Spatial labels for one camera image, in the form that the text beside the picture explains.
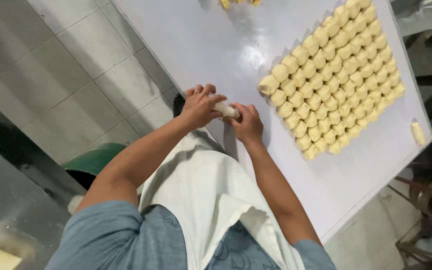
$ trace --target hand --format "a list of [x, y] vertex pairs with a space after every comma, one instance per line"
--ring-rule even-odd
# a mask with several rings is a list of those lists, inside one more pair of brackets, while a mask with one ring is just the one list
[[224, 121], [233, 126], [236, 138], [240, 140], [246, 149], [252, 146], [263, 145], [263, 123], [259, 119], [258, 110], [253, 104], [245, 106], [240, 103], [232, 103], [242, 116], [242, 121], [238, 122], [231, 117], [225, 117]]
[[213, 110], [213, 107], [227, 98], [224, 95], [209, 94], [216, 94], [216, 87], [212, 84], [206, 84], [204, 88], [198, 84], [186, 91], [186, 102], [179, 117], [185, 119], [191, 130], [204, 127], [211, 120], [223, 116], [219, 111]]

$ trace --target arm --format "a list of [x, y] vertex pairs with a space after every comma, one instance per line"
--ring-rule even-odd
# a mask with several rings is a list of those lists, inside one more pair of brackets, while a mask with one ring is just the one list
[[310, 239], [321, 245], [301, 202], [278, 169], [262, 141], [263, 123], [254, 105], [232, 104], [241, 113], [241, 123], [232, 118], [225, 120], [234, 127], [252, 161], [256, 183], [273, 212], [286, 240], [293, 245]]
[[138, 206], [136, 189], [161, 165], [176, 144], [190, 131], [206, 126], [221, 113], [213, 111], [216, 103], [226, 99], [212, 84], [197, 85], [186, 91], [186, 102], [179, 116], [137, 140], [121, 151], [98, 174], [76, 212], [110, 200], [125, 200]]

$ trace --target blue t-shirt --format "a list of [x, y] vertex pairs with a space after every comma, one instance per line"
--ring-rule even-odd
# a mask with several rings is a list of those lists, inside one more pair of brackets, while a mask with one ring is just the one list
[[[293, 245], [306, 270], [335, 270], [311, 240]], [[84, 208], [66, 224], [46, 270], [187, 269], [183, 231], [176, 217], [156, 205], [141, 215], [126, 201]], [[279, 269], [239, 221], [219, 243], [206, 269]]]

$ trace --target dough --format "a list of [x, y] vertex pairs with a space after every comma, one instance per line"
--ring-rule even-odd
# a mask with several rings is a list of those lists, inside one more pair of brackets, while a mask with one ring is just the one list
[[308, 130], [308, 127], [303, 121], [299, 121], [295, 128], [291, 129], [291, 132], [293, 133], [294, 137], [301, 138], [304, 135], [306, 135], [306, 131]]
[[346, 9], [344, 5], [339, 6], [334, 10], [334, 17], [337, 18], [337, 24], [341, 28], [349, 21], [350, 12]]
[[296, 91], [296, 86], [291, 79], [285, 79], [280, 85], [279, 89], [283, 90], [286, 96], [291, 96]]
[[396, 69], [397, 69], [396, 58], [394, 56], [391, 56], [389, 60], [386, 62], [386, 70], [389, 73], [393, 73]]
[[337, 104], [340, 106], [346, 101], [346, 92], [342, 88], [339, 88], [333, 93], [333, 98], [337, 100]]
[[371, 75], [373, 75], [373, 66], [370, 63], [367, 63], [362, 67], [359, 67], [357, 70], [361, 72], [361, 76], [363, 78], [368, 78]]
[[340, 121], [338, 124], [332, 125], [331, 129], [334, 130], [336, 135], [341, 135], [344, 133], [346, 126], [343, 121]]
[[311, 141], [316, 142], [321, 138], [321, 129], [318, 126], [308, 128], [308, 135]]
[[316, 72], [312, 77], [309, 78], [309, 83], [312, 84], [312, 89], [320, 89], [323, 86], [323, 76]]
[[366, 16], [366, 22], [370, 23], [376, 19], [376, 7], [373, 4], [370, 4], [369, 7], [363, 10], [364, 16]]
[[336, 54], [341, 57], [342, 60], [348, 59], [351, 56], [351, 53], [353, 53], [353, 45], [346, 44], [345, 46], [342, 46], [340, 48], [336, 49]]
[[280, 83], [286, 80], [289, 76], [288, 68], [282, 64], [275, 65], [275, 67], [273, 67], [273, 70], [271, 71], [271, 74]]
[[343, 67], [347, 69], [348, 74], [353, 74], [358, 69], [358, 60], [356, 60], [356, 57], [350, 56], [343, 61]]
[[328, 151], [331, 154], [338, 155], [341, 152], [341, 143], [335, 140], [332, 144], [328, 144]]
[[393, 91], [398, 98], [404, 95], [405, 89], [406, 88], [404, 87], [404, 84], [402, 82], [399, 82], [398, 84], [396, 84], [396, 86], [393, 87]]
[[287, 97], [287, 101], [291, 102], [294, 108], [300, 107], [304, 102], [303, 94], [299, 91], [294, 91], [292, 95]]
[[360, 103], [360, 96], [359, 95], [352, 95], [347, 99], [347, 102], [349, 103], [351, 108], [355, 108]]
[[360, 87], [363, 85], [363, 75], [360, 71], [355, 71], [349, 76], [349, 79], [354, 83], [355, 86]]
[[323, 103], [314, 112], [318, 120], [323, 120], [328, 116], [328, 107]]
[[369, 28], [364, 29], [361, 33], [358, 34], [361, 39], [361, 45], [366, 46], [373, 40], [373, 35]]
[[373, 91], [376, 88], [378, 88], [378, 78], [375, 74], [369, 76], [368, 78], [364, 79], [364, 83], [368, 87], [369, 91]]
[[349, 133], [349, 135], [351, 136], [351, 138], [358, 138], [360, 136], [361, 133], [361, 126], [359, 126], [358, 124], [355, 124], [354, 126], [347, 128], [346, 132]]
[[296, 87], [302, 87], [303, 83], [306, 82], [306, 75], [301, 68], [298, 68], [296, 73], [291, 74], [290, 77]]
[[373, 107], [375, 106], [375, 100], [372, 96], [367, 96], [363, 100], [361, 100], [361, 105], [363, 105], [363, 108], [366, 112], [370, 112]]
[[331, 38], [331, 41], [333, 41], [334, 45], [336, 46], [336, 49], [346, 45], [348, 43], [348, 40], [349, 40], [348, 35], [343, 30], [339, 30]]
[[283, 103], [286, 101], [286, 94], [282, 90], [277, 89], [276, 92], [270, 95], [269, 98], [271, 100], [271, 104], [273, 104], [274, 107], [278, 107], [283, 105]]
[[366, 110], [363, 104], [358, 104], [356, 107], [351, 109], [351, 112], [356, 116], [356, 119], [361, 119], [366, 115]]
[[368, 59], [375, 57], [376, 54], [378, 53], [378, 50], [376, 49], [376, 44], [373, 42], [369, 42], [368, 45], [363, 46], [363, 49], [366, 51], [366, 55], [368, 56]]
[[303, 104], [301, 104], [301, 106], [299, 106], [296, 109], [296, 113], [299, 115], [301, 119], [306, 119], [308, 118], [309, 110], [310, 110], [309, 105], [303, 102]]
[[331, 121], [327, 117], [322, 120], [318, 120], [318, 127], [322, 133], [326, 133], [331, 127]]
[[323, 153], [326, 151], [326, 148], [328, 147], [326, 140], [324, 138], [320, 138], [314, 143], [314, 146], [318, 148], [320, 153]]
[[324, 65], [318, 72], [322, 75], [323, 82], [329, 81], [333, 76], [333, 68], [329, 64]]
[[364, 65], [366, 65], [368, 63], [368, 54], [366, 53], [365, 50], [360, 50], [357, 54], [356, 54], [356, 60], [357, 60], [357, 66], [358, 67], [362, 67]]
[[326, 30], [326, 28], [318, 27], [312, 35], [316, 38], [316, 40], [318, 40], [318, 44], [321, 48], [328, 43], [329, 37], [328, 30]]
[[379, 51], [379, 56], [381, 56], [381, 59], [383, 62], [386, 62], [389, 60], [389, 57], [391, 57], [391, 47], [389, 45], [386, 45], [382, 50]]
[[328, 118], [331, 122], [331, 125], [337, 125], [339, 122], [341, 122], [341, 114], [339, 113], [338, 109], [328, 112]]
[[304, 41], [302, 46], [308, 50], [310, 56], [313, 56], [318, 52], [319, 43], [314, 35], [310, 34]]
[[309, 161], [314, 160], [315, 157], [318, 156], [318, 154], [319, 154], [319, 150], [314, 144], [311, 144], [311, 146], [309, 146], [308, 149], [303, 151], [304, 158]]
[[332, 129], [329, 129], [322, 135], [322, 137], [325, 139], [327, 144], [332, 144], [336, 141], [336, 132]]
[[293, 111], [288, 117], [284, 119], [284, 124], [289, 129], [293, 129], [299, 124], [300, 121], [300, 116], [295, 111]]
[[280, 105], [276, 108], [276, 112], [279, 117], [288, 117], [293, 112], [293, 104], [291, 104], [291, 102], [285, 101], [283, 105]]
[[297, 60], [298, 65], [304, 65], [309, 58], [309, 52], [307, 49], [303, 48], [303, 46], [297, 46], [292, 52], [291, 55], [294, 56]]
[[334, 76], [339, 79], [339, 84], [341, 85], [346, 83], [350, 79], [348, 70], [345, 67], [341, 68], [340, 71], [334, 73]]
[[332, 112], [332, 111], [338, 109], [338, 101], [333, 96], [329, 97], [329, 99], [326, 100], [324, 102], [324, 104], [328, 108], [329, 112]]
[[329, 91], [329, 87], [327, 85], [321, 86], [321, 88], [315, 92], [319, 95], [322, 102], [327, 101], [331, 97], [331, 91]]
[[322, 26], [326, 28], [328, 36], [332, 38], [339, 31], [338, 19], [333, 16], [327, 17], [323, 22]]
[[373, 36], [381, 34], [381, 30], [382, 30], [381, 21], [378, 19], [371, 21], [368, 24], [368, 28], [369, 28], [369, 31], [371, 32], [371, 35], [373, 35]]
[[356, 120], [356, 124], [361, 127], [361, 129], [366, 129], [369, 124], [368, 116], [363, 116], [360, 119]]
[[386, 95], [391, 90], [391, 82], [386, 80], [385, 82], [381, 83], [379, 85], [379, 90], [381, 91], [381, 94]]
[[300, 67], [298, 65], [298, 60], [296, 59], [296, 57], [291, 55], [286, 55], [286, 57], [281, 60], [281, 64], [286, 66], [287, 72], [289, 74], [295, 73]]
[[342, 28], [341, 30], [343, 30], [346, 33], [346, 36], [348, 39], [352, 39], [356, 36], [356, 24], [354, 23], [354, 21], [348, 21]]
[[309, 146], [311, 146], [311, 138], [309, 137], [308, 134], [304, 135], [301, 138], [297, 138], [296, 139], [296, 145], [301, 149], [301, 150], [306, 150], [309, 148]]
[[353, 81], [348, 80], [347, 82], [343, 83], [342, 85], [343, 90], [346, 92], [346, 98], [351, 97], [354, 95], [355, 87]]
[[356, 25], [356, 31], [358, 33], [363, 32], [367, 25], [366, 16], [363, 13], [359, 13], [354, 19], [354, 24]]
[[365, 83], [363, 83], [361, 86], [355, 87], [354, 89], [356, 90], [356, 94], [359, 96], [360, 100], [368, 96], [368, 87]]
[[378, 54], [376, 54], [375, 57], [368, 59], [368, 62], [372, 65], [374, 71], [379, 70], [383, 66], [383, 59]]
[[353, 45], [353, 54], [357, 54], [361, 51], [362, 40], [359, 36], [355, 36], [351, 40], [348, 41], [349, 44]]
[[321, 97], [318, 94], [313, 94], [311, 97], [304, 100], [309, 105], [309, 108], [312, 111], [318, 109], [319, 105], [321, 105]]
[[304, 71], [304, 76], [306, 76], [307, 79], [313, 77], [316, 73], [316, 65], [315, 62], [311, 59], [308, 59], [304, 65], [301, 66]]
[[372, 97], [375, 103], [378, 103], [381, 100], [381, 91], [379, 90], [370, 91], [368, 95]]
[[336, 73], [343, 67], [343, 59], [339, 55], [336, 55], [333, 59], [329, 60], [328, 64], [333, 68], [333, 73]]
[[351, 112], [351, 104], [346, 101], [345, 103], [339, 105], [338, 110], [339, 114], [341, 114], [341, 117], [345, 117]]
[[386, 34], [381, 33], [379, 35], [376, 35], [372, 38], [372, 41], [376, 45], [376, 49], [383, 49], [387, 44]]
[[411, 124], [411, 131], [413, 132], [414, 140], [419, 145], [426, 144], [426, 139], [424, 138], [423, 128], [420, 126], [418, 122], [414, 122]]
[[336, 140], [341, 143], [342, 147], [348, 146], [350, 145], [351, 135], [348, 132], [344, 132], [343, 134], [336, 136]]
[[326, 46], [322, 47], [322, 52], [324, 52], [324, 56], [326, 57], [326, 60], [329, 61], [334, 58], [336, 55], [336, 45], [333, 43], [333, 41], [328, 41]]
[[389, 73], [388, 76], [391, 86], [394, 87], [399, 83], [399, 79], [401, 78], [401, 72], [399, 72], [399, 70], [395, 70], [393, 73]]
[[297, 89], [301, 94], [303, 94], [303, 98], [307, 99], [313, 95], [313, 85], [309, 82], [305, 82], [303, 86]]
[[258, 91], [260, 91], [264, 95], [271, 95], [276, 92], [276, 89], [279, 87], [279, 82], [273, 75], [268, 75], [264, 77], [261, 82], [258, 84]]
[[324, 85], [329, 87], [331, 93], [334, 93], [339, 89], [339, 79], [336, 76], [333, 76], [329, 81], [324, 82]]

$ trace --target shirt sleeve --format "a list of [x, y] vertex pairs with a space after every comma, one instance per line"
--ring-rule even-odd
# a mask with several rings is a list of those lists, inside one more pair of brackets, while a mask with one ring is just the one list
[[139, 234], [142, 222], [138, 209], [126, 201], [84, 208], [69, 219], [45, 269], [104, 268]]
[[310, 239], [297, 241], [293, 247], [299, 252], [305, 270], [336, 270], [326, 250]]

